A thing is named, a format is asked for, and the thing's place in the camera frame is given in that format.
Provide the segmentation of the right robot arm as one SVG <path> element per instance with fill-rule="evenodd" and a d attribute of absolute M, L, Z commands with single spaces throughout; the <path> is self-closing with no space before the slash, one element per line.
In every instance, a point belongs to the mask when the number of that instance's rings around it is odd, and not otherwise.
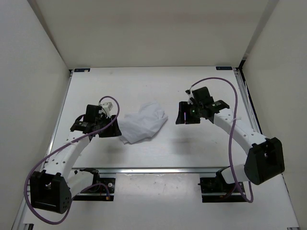
<path fill-rule="evenodd" d="M 224 168 L 218 173 L 215 185 L 227 191 L 234 182 L 259 185 L 285 171 L 283 147 L 278 138 L 267 138 L 243 121 L 235 119 L 230 106 L 222 100 L 214 101 L 207 87 L 186 90 L 188 101 L 179 102 L 176 124 L 198 124 L 201 118 L 224 130 L 247 155 L 244 164 Z"/>

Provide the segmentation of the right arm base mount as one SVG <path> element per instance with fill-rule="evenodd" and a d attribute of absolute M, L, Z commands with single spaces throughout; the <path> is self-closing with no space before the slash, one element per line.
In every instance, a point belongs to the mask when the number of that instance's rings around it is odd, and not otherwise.
<path fill-rule="evenodd" d="M 214 177 L 201 176 L 198 185 L 201 187 L 202 203 L 246 202 L 236 184 L 227 184 L 220 171 Z"/>

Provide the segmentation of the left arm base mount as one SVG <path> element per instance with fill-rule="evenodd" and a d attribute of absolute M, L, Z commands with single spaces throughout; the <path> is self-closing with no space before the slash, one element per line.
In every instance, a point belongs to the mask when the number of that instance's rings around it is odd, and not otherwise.
<path fill-rule="evenodd" d="M 114 200 L 116 185 L 114 175 L 101 174 L 98 170 L 89 168 L 73 170 L 67 184 L 74 201 Z"/>

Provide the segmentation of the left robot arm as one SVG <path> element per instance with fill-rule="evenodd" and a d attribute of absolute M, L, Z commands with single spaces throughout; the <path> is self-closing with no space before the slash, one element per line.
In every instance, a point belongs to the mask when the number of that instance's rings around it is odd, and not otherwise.
<path fill-rule="evenodd" d="M 111 102 L 87 105 L 84 115 L 70 128 L 66 147 L 55 154 L 42 171 L 30 176 L 30 200 L 33 208 L 63 214 L 72 198 L 82 190 L 95 192 L 100 188 L 99 171 L 94 168 L 72 168 L 93 137 L 121 136 L 117 118 L 111 114 Z"/>

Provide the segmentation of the white fabric skirt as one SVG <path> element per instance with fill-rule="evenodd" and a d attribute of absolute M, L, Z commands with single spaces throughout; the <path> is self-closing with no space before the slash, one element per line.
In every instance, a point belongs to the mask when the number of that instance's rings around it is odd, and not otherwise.
<path fill-rule="evenodd" d="M 118 120 L 122 133 L 119 137 L 124 144 L 134 144 L 150 140 L 167 121 L 168 115 L 157 102 L 144 103 L 137 113 L 126 114 Z"/>

